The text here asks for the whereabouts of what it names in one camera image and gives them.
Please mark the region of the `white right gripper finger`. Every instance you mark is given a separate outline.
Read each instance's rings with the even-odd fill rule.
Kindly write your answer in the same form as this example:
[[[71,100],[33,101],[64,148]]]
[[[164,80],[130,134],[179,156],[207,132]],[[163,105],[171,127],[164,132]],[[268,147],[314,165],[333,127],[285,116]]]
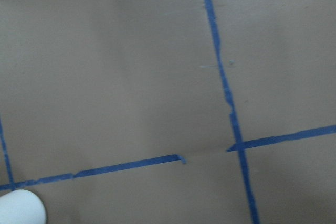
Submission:
[[[45,224],[42,200],[31,191],[19,189],[1,196],[1,223]]]

